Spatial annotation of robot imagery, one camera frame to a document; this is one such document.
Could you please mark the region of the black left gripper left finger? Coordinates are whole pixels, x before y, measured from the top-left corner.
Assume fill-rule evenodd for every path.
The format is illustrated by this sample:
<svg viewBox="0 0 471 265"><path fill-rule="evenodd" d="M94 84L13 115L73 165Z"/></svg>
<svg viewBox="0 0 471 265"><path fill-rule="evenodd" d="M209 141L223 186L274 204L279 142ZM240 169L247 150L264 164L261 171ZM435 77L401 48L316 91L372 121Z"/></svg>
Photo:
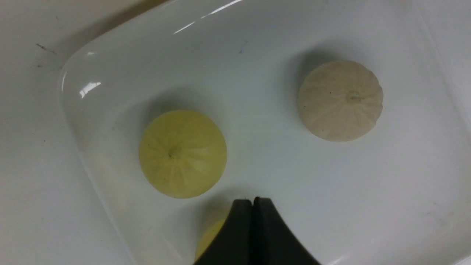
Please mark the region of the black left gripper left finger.
<svg viewBox="0 0 471 265"><path fill-rule="evenodd" d="M233 201L223 227L195 265L248 265L252 202Z"/></svg>

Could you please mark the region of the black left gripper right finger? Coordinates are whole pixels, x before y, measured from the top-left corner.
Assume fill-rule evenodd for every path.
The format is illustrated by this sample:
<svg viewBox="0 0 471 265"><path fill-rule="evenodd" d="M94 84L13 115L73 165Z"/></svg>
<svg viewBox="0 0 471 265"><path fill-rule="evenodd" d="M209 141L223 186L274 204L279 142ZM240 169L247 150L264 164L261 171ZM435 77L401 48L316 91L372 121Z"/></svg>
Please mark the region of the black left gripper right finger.
<svg viewBox="0 0 471 265"><path fill-rule="evenodd" d="M252 208L254 265L319 265L299 242L269 198L256 197Z"/></svg>

